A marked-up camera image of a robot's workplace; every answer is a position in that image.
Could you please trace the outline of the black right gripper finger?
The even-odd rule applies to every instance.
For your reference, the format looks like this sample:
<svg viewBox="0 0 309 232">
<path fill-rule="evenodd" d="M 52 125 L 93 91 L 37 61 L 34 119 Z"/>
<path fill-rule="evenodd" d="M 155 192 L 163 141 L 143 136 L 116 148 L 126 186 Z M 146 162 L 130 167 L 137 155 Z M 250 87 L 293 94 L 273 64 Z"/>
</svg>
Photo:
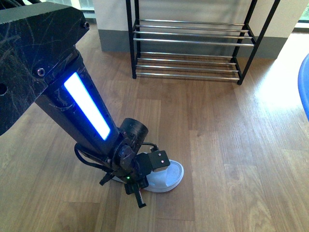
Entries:
<svg viewBox="0 0 309 232">
<path fill-rule="evenodd" d="M 141 192 L 140 192 L 140 187 L 138 186 L 138 184 L 132 184 L 131 188 L 132 188 L 132 191 L 133 191 L 133 193 L 135 195 L 135 198 L 137 200 L 138 207 L 139 208 L 145 207 L 146 203 L 142 199 L 142 195 L 141 195 Z"/>
<path fill-rule="evenodd" d="M 112 180 L 112 179 L 113 179 L 113 174 L 111 174 L 111 173 L 106 173 L 106 174 L 104 175 L 104 177 L 100 180 L 99 184 L 100 184 L 101 186 L 103 186 L 104 184 L 106 184 L 107 182 L 109 182 L 109 181 Z"/>
</svg>

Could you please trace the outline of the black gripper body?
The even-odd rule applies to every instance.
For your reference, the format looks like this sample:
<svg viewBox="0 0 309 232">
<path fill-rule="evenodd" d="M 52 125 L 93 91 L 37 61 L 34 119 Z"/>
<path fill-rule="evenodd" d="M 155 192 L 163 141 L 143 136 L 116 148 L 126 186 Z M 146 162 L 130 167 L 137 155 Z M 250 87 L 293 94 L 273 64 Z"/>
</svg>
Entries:
<svg viewBox="0 0 309 232">
<path fill-rule="evenodd" d="M 126 193 L 140 193 L 149 186 L 147 175 L 151 173 L 149 153 L 140 152 L 141 145 L 121 145 L 114 152 L 110 179 L 125 185 Z"/>
</svg>

